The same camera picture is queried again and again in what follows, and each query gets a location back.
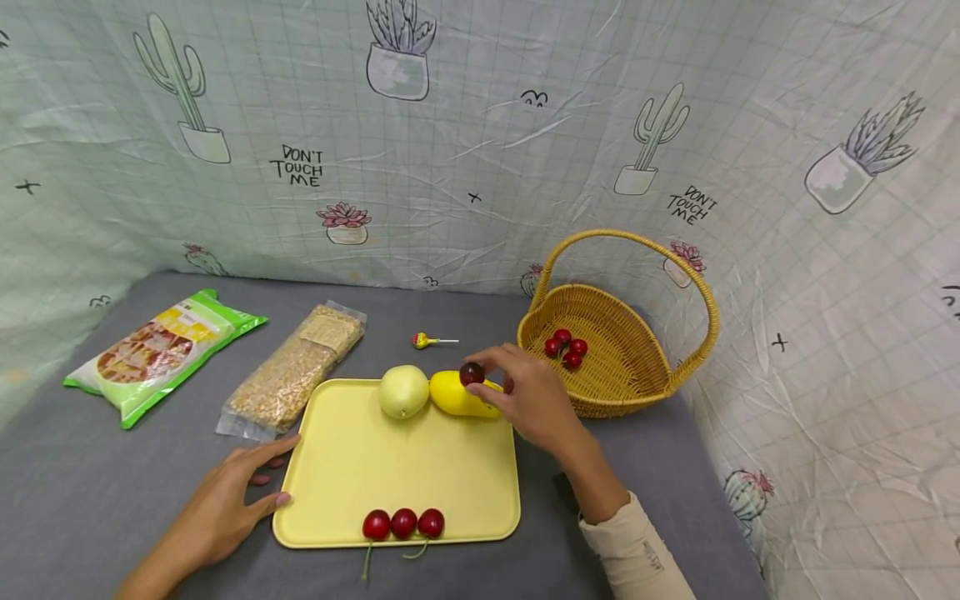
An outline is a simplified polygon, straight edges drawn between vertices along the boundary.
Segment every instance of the yellow plastic tray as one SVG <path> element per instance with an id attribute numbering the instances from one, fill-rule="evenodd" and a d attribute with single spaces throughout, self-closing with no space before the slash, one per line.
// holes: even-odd
<path id="1" fill-rule="evenodd" d="M 377 402 L 379 379 L 330 379 L 310 397 L 302 438 L 283 489 L 293 502 L 274 515 L 288 548 L 365 546 L 373 509 L 444 513 L 431 543 L 503 540 L 520 522 L 514 431 L 504 419 L 451 417 L 433 402 L 393 420 Z M 390 537 L 378 545 L 421 545 Z"/>

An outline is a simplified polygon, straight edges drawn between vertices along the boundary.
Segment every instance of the cherry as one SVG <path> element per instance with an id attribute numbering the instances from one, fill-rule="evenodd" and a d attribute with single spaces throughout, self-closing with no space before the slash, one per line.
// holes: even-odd
<path id="1" fill-rule="evenodd" d="M 579 352 L 571 350 L 567 354 L 564 354 L 564 364 L 568 369 L 576 369 L 582 362 L 584 362 L 584 357 Z"/>
<path id="2" fill-rule="evenodd" d="M 363 537 L 373 541 L 384 541 L 390 536 L 390 515 L 387 511 L 370 511 L 363 519 Z"/>
<path id="3" fill-rule="evenodd" d="M 373 551 L 375 541 L 384 541 L 390 536 L 390 515 L 387 511 L 376 509 L 370 511 L 367 518 L 363 519 L 363 537 L 370 540 L 367 546 L 367 559 L 363 563 L 363 573 L 360 575 L 360 581 L 367 581 L 367 575 L 370 573 L 370 553 Z"/>
<path id="4" fill-rule="evenodd" d="M 390 519 L 390 530 L 398 540 L 407 540 L 417 531 L 417 513 L 410 509 L 400 509 Z"/>
<path id="5" fill-rule="evenodd" d="M 553 332 L 553 339 L 560 340 L 560 343 L 566 346 L 573 339 L 569 329 L 557 329 Z"/>
<path id="6" fill-rule="evenodd" d="M 476 363 L 466 363 L 460 368 L 460 383 L 466 388 L 471 383 L 483 383 L 487 380 L 487 374 L 483 367 Z"/>
<path id="7" fill-rule="evenodd" d="M 581 340 L 580 338 L 577 338 L 576 340 L 570 340 L 570 351 L 576 352 L 577 354 L 583 356 L 587 353 L 587 342 Z"/>
<path id="8" fill-rule="evenodd" d="M 417 521 L 417 530 L 420 531 L 420 534 L 425 538 L 425 540 L 423 540 L 423 548 L 413 556 L 404 554 L 403 558 L 405 559 L 418 559 L 426 552 L 426 547 L 430 541 L 436 540 L 444 533 L 444 514 L 437 509 L 427 509 L 423 511 L 423 514 L 420 515 L 420 520 Z"/>
<path id="9" fill-rule="evenodd" d="M 427 509 L 417 521 L 417 529 L 425 538 L 435 540 L 444 532 L 444 514 L 437 509 Z"/>
<path id="10" fill-rule="evenodd" d="M 546 352 L 546 355 L 550 358 L 557 358 L 557 355 L 560 354 L 560 350 L 564 349 L 564 343 L 556 338 L 550 338 L 544 344 L 543 351 Z"/>

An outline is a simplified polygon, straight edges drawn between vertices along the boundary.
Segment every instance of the grid pattern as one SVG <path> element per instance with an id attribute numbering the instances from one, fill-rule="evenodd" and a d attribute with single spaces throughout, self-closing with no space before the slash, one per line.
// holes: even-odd
<path id="1" fill-rule="evenodd" d="M 136 54 L 134 32 L 154 52 L 149 12 L 200 57 L 197 106 L 229 164 L 186 147 Z M 108 310 L 95 299 L 195 270 L 183 244 L 239 276 L 519 294 L 569 233 L 624 228 L 703 257 L 722 334 L 684 393 L 721 481 L 774 482 L 750 520 L 771 590 L 950 597 L 960 5 L 422 0 L 420 17 L 438 33 L 429 92 L 408 102 L 367 81 L 362 2 L 0 3 L 0 422 Z M 690 113 L 650 189 L 617 193 L 640 107 L 677 83 Z M 910 91 L 925 111 L 902 142 L 919 151 L 826 213 L 807 170 Z M 284 145 L 323 153 L 317 187 L 277 176 Z M 693 225 L 667 207 L 690 185 L 717 202 Z M 368 211 L 363 244 L 317 216 L 340 202 Z M 640 306 L 671 362 L 705 334 L 694 288 L 626 243 L 578 244 L 556 277 Z"/>

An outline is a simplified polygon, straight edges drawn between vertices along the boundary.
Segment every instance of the snack bag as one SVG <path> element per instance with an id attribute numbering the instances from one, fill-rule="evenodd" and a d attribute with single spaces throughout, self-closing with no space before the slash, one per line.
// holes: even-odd
<path id="1" fill-rule="evenodd" d="M 317 306 L 224 405 L 217 433 L 266 442 L 286 433 L 310 395 L 363 337 L 367 315 Z"/>
<path id="2" fill-rule="evenodd" d="M 215 352 L 267 322 L 217 301 L 205 289 L 178 302 L 63 380 L 103 396 L 130 429 Z"/>

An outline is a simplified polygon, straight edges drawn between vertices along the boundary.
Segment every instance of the wicker basket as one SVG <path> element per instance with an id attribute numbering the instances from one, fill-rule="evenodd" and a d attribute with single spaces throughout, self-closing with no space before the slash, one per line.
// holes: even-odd
<path id="1" fill-rule="evenodd" d="M 707 305 L 707 337 L 673 371 L 650 327 L 632 308 L 610 294 L 583 284 L 562 285 L 547 292 L 553 265 L 571 244 L 589 237 L 620 237 L 655 250 L 683 269 Z M 589 343 L 589 353 L 576 371 L 559 359 L 547 358 L 543 345 L 556 329 L 569 329 Z M 719 331 L 719 314 L 704 279 L 676 254 L 644 237 L 616 229 L 590 229 L 566 238 L 547 258 L 530 309 L 516 331 L 517 344 L 552 365 L 580 417 L 622 417 L 672 396 L 704 362 Z"/>

